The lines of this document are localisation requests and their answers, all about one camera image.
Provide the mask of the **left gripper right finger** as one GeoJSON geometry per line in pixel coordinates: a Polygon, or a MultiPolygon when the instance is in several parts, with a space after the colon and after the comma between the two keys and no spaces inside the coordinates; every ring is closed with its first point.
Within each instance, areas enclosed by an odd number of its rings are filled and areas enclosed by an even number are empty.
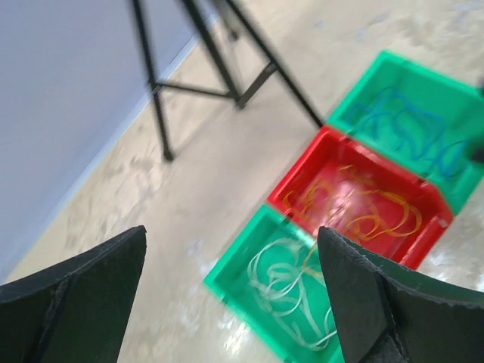
{"type": "Polygon", "coordinates": [[[481,362],[483,294],[322,227],[318,255],[347,362],[481,362]]]}

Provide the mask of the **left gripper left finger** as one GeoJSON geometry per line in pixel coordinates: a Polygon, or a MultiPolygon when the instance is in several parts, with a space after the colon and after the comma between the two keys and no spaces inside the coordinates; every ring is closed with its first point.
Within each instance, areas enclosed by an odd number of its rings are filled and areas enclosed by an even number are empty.
{"type": "Polygon", "coordinates": [[[1,286],[3,362],[115,362],[147,250],[139,225],[1,286]]]}

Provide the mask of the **green bin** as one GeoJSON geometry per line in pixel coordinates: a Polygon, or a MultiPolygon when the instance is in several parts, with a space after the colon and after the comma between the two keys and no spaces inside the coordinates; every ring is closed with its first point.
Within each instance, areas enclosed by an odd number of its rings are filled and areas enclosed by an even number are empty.
{"type": "Polygon", "coordinates": [[[315,241],[262,205],[206,286],[285,362],[342,362],[315,241]]]}
{"type": "Polygon", "coordinates": [[[483,177],[483,96],[382,51],[339,103],[329,125],[432,182],[458,214],[483,177]]]}

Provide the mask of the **red bin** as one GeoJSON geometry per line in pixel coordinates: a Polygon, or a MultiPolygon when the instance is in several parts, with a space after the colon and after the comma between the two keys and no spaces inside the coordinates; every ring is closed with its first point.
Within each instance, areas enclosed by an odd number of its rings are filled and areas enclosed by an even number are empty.
{"type": "Polygon", "coordinates": [[[313,237],[322,226],[332,228],[412,269],[455,217],[435,185],[330,126],[268,202],[313,237]]]}

